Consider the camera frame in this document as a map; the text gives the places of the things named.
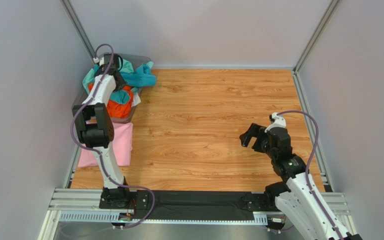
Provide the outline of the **orange t shirt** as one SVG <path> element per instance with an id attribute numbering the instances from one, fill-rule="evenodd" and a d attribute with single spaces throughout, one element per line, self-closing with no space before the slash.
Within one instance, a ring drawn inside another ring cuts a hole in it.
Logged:
<path id="1" fill-rule="evenodd" d="M 114 92 L 106 105 L 109 116 L 118 119 L 127 118 L 132 110 L 134 95 L 133 87 L 128 85 Z"/>

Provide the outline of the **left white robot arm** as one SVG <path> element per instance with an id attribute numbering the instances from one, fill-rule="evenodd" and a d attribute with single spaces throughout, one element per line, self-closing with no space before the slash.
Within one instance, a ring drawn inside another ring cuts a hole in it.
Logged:
<path id="1" fill-rule="evenodd" d="M 93 74 L 93 87 L 82 104 L 72 108 L 71 135 L 79 147 L 91 151 L 97 160 L 103 178 L 99 208 L 126 209 L 131 195 L 115 157 L 115 128 L 107 110 L 111 94 L 126 85 L 119 71 L 123 59 L 106 53 L 94 61 L 98 69 Z"/>

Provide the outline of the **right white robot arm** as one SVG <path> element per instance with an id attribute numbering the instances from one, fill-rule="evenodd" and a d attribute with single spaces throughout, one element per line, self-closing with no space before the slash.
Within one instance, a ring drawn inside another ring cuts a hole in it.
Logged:
<path id="1" fill-rule="evenodd" d="M 267 154 L 274 172 L 281 182 L 266 186 L 264 204 L 281 211 L 306 240 L 360 240 L 335 216 L 315 186 L 307 165 L 293 153 L 291 137 L 284 127 L 264 127 L 252 123 L 239 139 L 247 147 L 252 138 L 252 149 Z"/>

